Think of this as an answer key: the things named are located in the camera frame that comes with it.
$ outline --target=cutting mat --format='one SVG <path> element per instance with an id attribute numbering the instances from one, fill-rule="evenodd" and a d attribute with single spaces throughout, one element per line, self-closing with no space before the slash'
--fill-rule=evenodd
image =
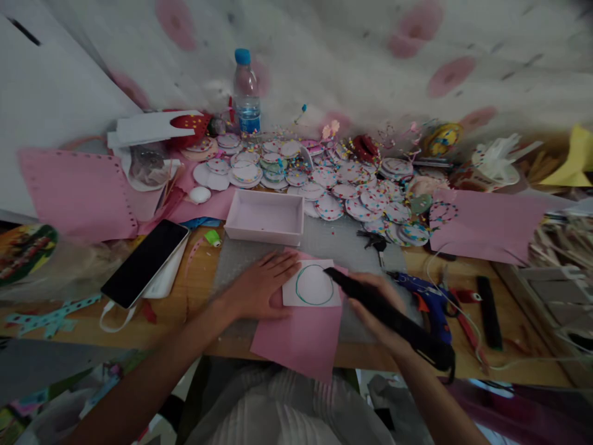
<path id="1" fill-rule="evenodd" d="M 296 249 L 317 258 L 332 259 L 335 264 L 343 266 L 351 272 L 382 274 L 383 272 L 379 267 L 379 258 L 376 250 L 372 247 L 365 250 L 366 238 L 356 236 L 356 231 L 361 228 L 360 222 L 348 216 L 332 222 L 307 217 L 305 218 L 303 241 Z M 273 250 L 282 251 L 283 249 L 284 246 L 279 244 L 233 240 L 226 235 L 214 277 L 211 298 L 216 298 L 221 293 L 221 290 L 228 286 L 255 260 Z M 387 270 L 406 271 L 404 253 L 399 246 L 388 244 L 384 252 L 384 257 Z M 399 290 L 400 295 L 408 306 L 408 316 L 415 322 L 420 323 L 421 316 L 418 309 L 411 304 L 410 293 L 395 284 L 393 285 Z M 223 335 L 252 338 L 257 325 L 258 322 L 256 320 L 240 320 L 231 325 Z M 360 323 L 348 302 L 344 304 L 342 313 L 340 342 L 376 342 Z"/>

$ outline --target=pink box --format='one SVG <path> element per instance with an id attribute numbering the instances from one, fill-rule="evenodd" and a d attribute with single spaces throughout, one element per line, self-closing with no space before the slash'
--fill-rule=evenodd
<path id="1" fill-rule="evenodd" d="M 239 189 L 224 230 L 232 239 L 298 246 L 303 237 L 304 198 Z"/>

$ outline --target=green circle drawing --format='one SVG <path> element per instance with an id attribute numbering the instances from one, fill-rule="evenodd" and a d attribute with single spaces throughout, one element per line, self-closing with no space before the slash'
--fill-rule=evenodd
<path id="1" fill-rule="evenodd" d="M 308 305 L 311 305 L 311 306 L 321 306 L 321 305 L 324 305 L 325 303 L 327 303 L 329 300 L 331 300 L 332 297 L 334 296 L 334 283 L 332 283 L 332 279 L 329 276 L 327 277 L 327 279 L 329 280 L 329 284 L 332 285 L 332 294 L 323 303 L 309 303 L 307 300 L 305 300 L 303 297 L 301 297 L 301 294 L 299 294 L 299 292 L 298 292 L 298 281 L 301 279 L 301 275 L 303 274 L 303 272 L 305 272 L 305 270 L 307 270 L 307 268 L 310 268 L 312 266 L 317 266 L 318 268 L 321 268 L 323 270 L 323 267 L 321 267 L 319 265 L 308 265 L 308 266 L 305 266 L 304 268 L 302 268 L 301 271 L 296 276 L 295 292 L 296 292 L 296 296 L 299 297 L 301 299 L 301 301 L 303 301 L 304 303 L 307 303 Z"/>

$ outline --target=glue gun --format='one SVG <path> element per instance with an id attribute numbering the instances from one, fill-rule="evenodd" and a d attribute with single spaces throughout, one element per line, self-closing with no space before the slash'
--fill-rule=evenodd
<path id="1" fill-rule="evenodd" d="M 456 298 L 447 289 L 439 287 L 438 289 L 430 282 L 401 272 L 387 272 L 397 284 L 408 289 L 419 299 L 419 305 L 422 309 L 423 303 L 428 308 L 431 334 L 447 344 L 451 344 L 453 338 L 447 318 L 457 317 L 458 313 L 447 312 L 448 300 L 445 295 L 456 303 Z"/>
<path id="2" fill-rule="evenodd" d="M 439 371 L 449 371 L 449 380 L 453 381 L 455 351 L 450 344 L 431 336 L 422 327 L 391 306 L 373 286 L 364 285 L 334 268 L 324 269 L 323 272 L 328 274 L 349 297 L 360 301 L 381 323 L 401 335 L 423 359 Z"/>

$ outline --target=blue glue gun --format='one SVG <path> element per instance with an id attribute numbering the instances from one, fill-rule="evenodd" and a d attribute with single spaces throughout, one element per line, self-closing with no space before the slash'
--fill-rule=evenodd
<path id="1" fill-rule="evenodd" d="M 412 294 L 418 294 L 426 303 L 429 310 L 429 321 L 431 334 L 438 337 L 447 344 L 453 340 L 447 318 L 445 316 L 457 317 L 458 313 L 447 311 L 448 300 L 444 294 L 455 302 L 456 298 L 448 291 L 439 287 L 439 290 L 430 282 L 401 272 L 387 272 L 400 286 L 408 289 Z"/>

